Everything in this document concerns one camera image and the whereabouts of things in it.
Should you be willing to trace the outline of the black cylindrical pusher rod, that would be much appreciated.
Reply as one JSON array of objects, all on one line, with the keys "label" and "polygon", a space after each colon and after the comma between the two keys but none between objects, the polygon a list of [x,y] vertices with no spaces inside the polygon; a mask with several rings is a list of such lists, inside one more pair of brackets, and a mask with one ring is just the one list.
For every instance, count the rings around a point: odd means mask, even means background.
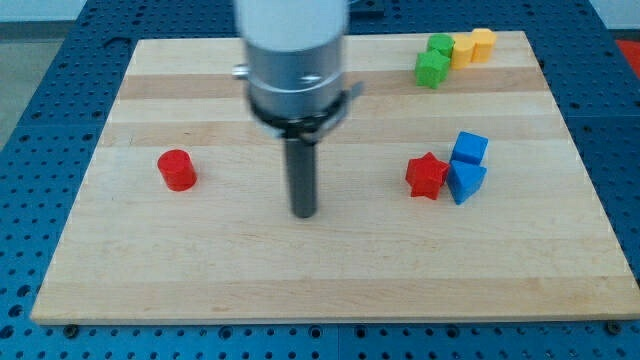
[{"label": "black cylindrical pusher rod", "polygon": [[315,146],[286,139],[284,153],[290,209],[298,218],[310,218],[317,210]]}]

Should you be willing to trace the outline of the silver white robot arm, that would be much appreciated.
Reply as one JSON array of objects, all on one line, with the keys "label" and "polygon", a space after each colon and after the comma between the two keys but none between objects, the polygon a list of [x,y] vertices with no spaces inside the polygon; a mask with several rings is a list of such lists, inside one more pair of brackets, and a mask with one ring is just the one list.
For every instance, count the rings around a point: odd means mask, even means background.
[{"label": "silver white robot arm", "polygon": [[233,70],[247,83],[254,117],[282,139],[292,213],[317,210],[315,146],[345,116],[343,36],[347,0],[235,0],[236,27],[245,44]]}]

